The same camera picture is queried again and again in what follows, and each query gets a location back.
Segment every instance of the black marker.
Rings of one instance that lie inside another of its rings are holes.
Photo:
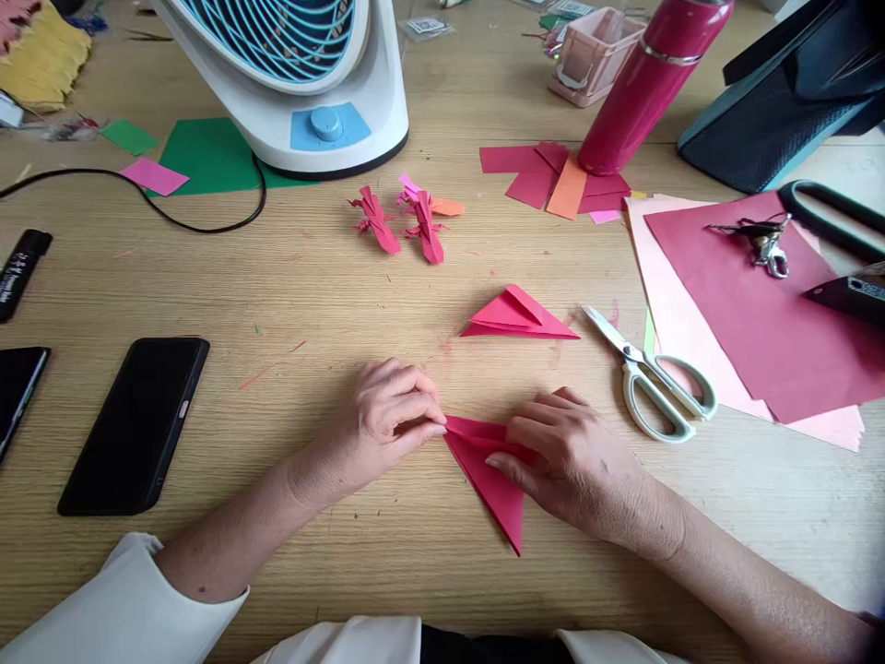
[[[12,250],[3,272],[0,272],[0,323],[10,320],[25,292],[37,261],[49,250],[53,237],[43,231],[27,229]]]

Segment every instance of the black cable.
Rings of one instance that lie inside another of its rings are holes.
[[[12,196],[19,189],[24,189],[26,186],[37,183],[40,180],[45,180],[47,178],[55,177],[56,175],[68,175],[71,173],[100,173],[102,175],[112,175],[113,177],[115,177],[119,180],[123,180],[125,182],[130,183],[137,190],[137,192],[139,194],[141,194],[141,197],[145,199],[145,202],[148,205],[150,205],[152,208],[154,208],[154,211],[156,211],[157,214],[159,214],[161,217],[163,217],[169,223],[173,223],[180,228],[187,229],[188,231],[203,233],[205,235],[215,235],[217,233],[236,231],[237,229],[240,229],[243,226],[246,226],[247,224],[252,223],[256,219],[258,219],[258,215],[260,215],[262,213],[262,211],[265,209],[265,203],[267,202],[267,182],[265,180],[265,174],[261,170],[261,165],[258,163],[258,157],[255,155],[254,152],[252,153],[252,163],[255,165],[255,170],[258,171],[258,177],[261,178],[261,199],[258,201],[258,207],[255,208],[255,212],[253,212],[251,215],[249,215],[249,217],[247,217],[243,221],[240,221],[235,224],[231,224],[230,226],[222,226],[221,228],[216,228],[216,229],[200,229],[200,228],[196,228],[196,226],[190,226],[182,221],[178,221],[177,219],[173,219],[168,214],[166,214],[166,212],[164,212],[160,207],[158,207],[157,204],[154,203],[148,197],[147,194],[145,194],[145,191],[141,188],[141,186],[138,185],[138,183],[133,182],[132,180],[127,178],[125,175],[121,175],[120,173],[118,173],[116,171],[106,171],[104,169],[59,169],[58,171],[47,171],[47,172],[37,173],[36,175],[31,175],[31,177],[29,177],[29,178],[25,178],[21,182],[18,182],[18,183],[11,185],[11,186],[8,186],[6,189],[0,189],[0,201],[4,200],[5,198],[8,198],[9,196]]]

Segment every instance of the black phone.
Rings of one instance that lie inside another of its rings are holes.
[[[0,350],[0,463],[40,380],[50,350],[34,347]]]
[[[209,353],[201,338],[142,338],[126,354],[67,481],[62,516],[153,507]]]

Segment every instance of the pink container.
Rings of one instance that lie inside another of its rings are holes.
[[[549,88],[585,108],[608,94],[645,24],[602,7],[569,23]]]

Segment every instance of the scissor blade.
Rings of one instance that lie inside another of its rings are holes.
[[[625,352],[630,346],[630,343],[627,342],[621,333],[615,329],[615,327],[605,319],[600,312],[594,309],[589,304],[582,304],[581,308],[584,310],[584,313],[587,314],[587,318],[592,320],[596,327],[599,328],[599,331],[602,332],[606,338],[611,342],[611,345],[618,349],[624,355],[628,355],[629,353]]]

